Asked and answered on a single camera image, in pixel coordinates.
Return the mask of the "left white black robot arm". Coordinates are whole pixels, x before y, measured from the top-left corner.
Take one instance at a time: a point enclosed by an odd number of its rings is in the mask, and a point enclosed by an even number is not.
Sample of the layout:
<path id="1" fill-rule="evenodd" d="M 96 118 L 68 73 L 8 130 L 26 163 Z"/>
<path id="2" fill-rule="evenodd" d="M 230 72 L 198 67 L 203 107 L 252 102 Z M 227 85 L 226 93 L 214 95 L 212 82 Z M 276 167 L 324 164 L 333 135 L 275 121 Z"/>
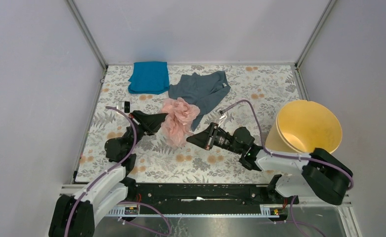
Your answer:
<path id="1" fill-rule="evenodd" d="M 55 205 L 48 230 L 50 237 L 91 237 L 96 226 L 109 211 L 123 201 L 136 198 L 136 181 L 128 177 L 136 161 L 133 152 L 145 135 L 156 134 L 166 113 L 148 115 L 139 110 L 128 115 L 113 108 L 128 122 L 121 137 L 105 142 L 104 150 L 109 163 L 105 170 L 72 195 L 61 195 Z"/>

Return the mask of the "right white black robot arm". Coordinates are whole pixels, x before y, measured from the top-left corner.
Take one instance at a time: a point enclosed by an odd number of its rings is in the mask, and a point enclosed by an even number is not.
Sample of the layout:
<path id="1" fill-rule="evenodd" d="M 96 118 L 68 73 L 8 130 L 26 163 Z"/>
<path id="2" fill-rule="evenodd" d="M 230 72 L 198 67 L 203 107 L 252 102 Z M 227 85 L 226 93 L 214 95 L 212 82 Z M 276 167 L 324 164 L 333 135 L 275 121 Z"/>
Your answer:
<path id="1" fill-rule="evenodd" d="M 245 127 L 230 134 L 211 123 L 186 141 L 204 150 L 218 147 L 239 154 L 239 162 L 247 170 L 281 171 L 266 191 L 273 203 L 292 196 L 315 195 L 328 204 L 341 205 L 354 185 L 352 171 L 325 149 L 315 148 L 311 153 L 270 150 L 255 144 L 255 138 Z"/>

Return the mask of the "pink plastic trash bag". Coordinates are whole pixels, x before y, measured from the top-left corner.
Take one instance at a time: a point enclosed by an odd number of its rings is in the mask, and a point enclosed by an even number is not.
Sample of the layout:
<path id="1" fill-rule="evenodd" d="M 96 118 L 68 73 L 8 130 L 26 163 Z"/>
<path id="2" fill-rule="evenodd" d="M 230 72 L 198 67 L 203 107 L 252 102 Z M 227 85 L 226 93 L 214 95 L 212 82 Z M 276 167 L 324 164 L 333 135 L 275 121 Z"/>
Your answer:
<path id="1" fill-rule="evenodd" d="M 161 112 L 167 114 L 161 129 L 168 145 L 173 148 L 183 147 L 186 144 L 186 137 L 193 134 L 191 126 L 200 109 L 178 97 L 165 99 Z"/>

